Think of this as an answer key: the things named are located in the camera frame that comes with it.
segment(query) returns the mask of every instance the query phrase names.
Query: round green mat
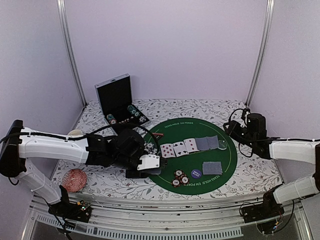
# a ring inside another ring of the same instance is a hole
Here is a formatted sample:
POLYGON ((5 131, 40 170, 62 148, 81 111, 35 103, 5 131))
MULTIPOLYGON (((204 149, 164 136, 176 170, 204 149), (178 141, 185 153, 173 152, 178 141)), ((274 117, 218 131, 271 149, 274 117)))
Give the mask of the round green mat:
MULTIPOLYGON (((226 150, 213 149, 199 151, 180 157, 167 158, 168 164, 160 175, 150 176, 160 187, 177 194, 198 195, 212 192, 225 184, 234 174, 237 166, 237 150, 226 133, 205 120, 196 118, 175 118, 164 121, 150 130, 152 133, 162 133, 164 136, 159 140, 161 144, 173 144, 189 138, 203 138, 218 136, 219 140, 226 140, 228 147, 226 150), (203 162, 221 162, 222 175, 202 175, 195 179, 191 176, 191 171, 198 169, 202 172, 203 162), (173 187, 171 181, 175 178, 175 170, 182 170, 190 178, 190 183, 186 186, 173 187)), ((144 140, 153 143, 150 135, 146 135, 144 140)))

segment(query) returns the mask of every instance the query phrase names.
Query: red patterned plate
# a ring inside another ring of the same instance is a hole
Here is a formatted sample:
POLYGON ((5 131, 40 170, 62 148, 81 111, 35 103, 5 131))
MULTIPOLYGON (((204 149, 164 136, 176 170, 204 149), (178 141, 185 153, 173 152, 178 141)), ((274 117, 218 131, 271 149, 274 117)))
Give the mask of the red patterned plate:
POLYGON ((62 178, 62 186, 71 193, 83 189, 86 183, 86 173, 78 168, 67 171, 62 178))

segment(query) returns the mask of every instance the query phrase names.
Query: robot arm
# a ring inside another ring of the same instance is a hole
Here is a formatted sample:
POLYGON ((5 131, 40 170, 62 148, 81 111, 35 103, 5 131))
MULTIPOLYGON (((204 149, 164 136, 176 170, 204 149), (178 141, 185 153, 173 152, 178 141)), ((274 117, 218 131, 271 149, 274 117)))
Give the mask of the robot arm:
POLYGON ((102 167, 114 165, 125 168, 126 175, 136 178, 147 177, 148 173, 143 171, 163 168, 167 164, 165 159, 145 152, 145 141, 132 129, 124 129, 118 136, 110 137, 53 135, 23 127, 23 121, 15 120, 4 139, 0 174, 26 184, 50 204, 57 216, 83 222, 89 221, 90 207, 84 202, 70 203, 67 191, 46 178, 31 158, 64 159, 102 167))
POLYGON ((320 141, 279 139, 267 137, 266 119, 259 113, 242 110, 243 124, 231 120, 224 131, 238 143, 252 148, 263 159, 287 159, 315 165, 315 174, 270 189, 263 195, 263 203, 241 209, 245 222, 258 221, 283 214, 282 204, 295 199, 311 197, 320 192, 320 141))

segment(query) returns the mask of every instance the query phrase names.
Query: floral tablecloth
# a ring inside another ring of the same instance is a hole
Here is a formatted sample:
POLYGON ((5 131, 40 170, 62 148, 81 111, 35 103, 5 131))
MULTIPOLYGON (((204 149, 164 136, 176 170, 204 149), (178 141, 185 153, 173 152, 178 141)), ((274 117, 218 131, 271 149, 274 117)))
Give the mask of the floral tablecloth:
MULTIPOLYGON (((177 100, 177 99, 152 99, 135 100, 134 105, 139 108, 149 119, 145 125, 151 129, 155 125, 174 118, 199 118, 217 126, 223 126, 233 110, 243 108, 241 101, 231 100, 177 100)), ((235 113, 234 119, 240 118, 240 112, 235 113)), ((90 133, 107 125, 97 101, 91 101, 85 108, 76 129, 90 133)), ((103 136, 112 135, 110 129, 100 132, 103 136)), ((241 148, 246 155, 248 147, 241 148)), ((125 171, 118 167, 103 168, 90 166, 66 160, 59 160, 52 180, 61 184, 64 174, 70 169, 79 168, 87 175, 87 184, 80 191, 83 194, 104 196, 111 198, 124 198, 135 200, 191 200, 225 198, 252 193, 266 192, 279 185, 281 178, 273 160, 260 159, 253 155, 251 158, 243 156, 237 147, 238 161, 233 176, 222 187, 205 194, 183 195, 170 192, 156 185, 149 178, 127 179, 125 171)))

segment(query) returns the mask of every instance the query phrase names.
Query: open black case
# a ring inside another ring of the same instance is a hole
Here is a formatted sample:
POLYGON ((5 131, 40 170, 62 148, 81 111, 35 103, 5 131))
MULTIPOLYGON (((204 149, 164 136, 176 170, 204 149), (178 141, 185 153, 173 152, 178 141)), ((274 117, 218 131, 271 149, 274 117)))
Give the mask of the open black case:
MULTIPOLYGON (((149 121, 149 119, 132 104, 131 82, 128 73, 96 84, 95 90, 104 118, 109 124, 117 122, 143 125, 149 121)), ((113 130, 119 134, 122 127, 115 126, 113 130)))

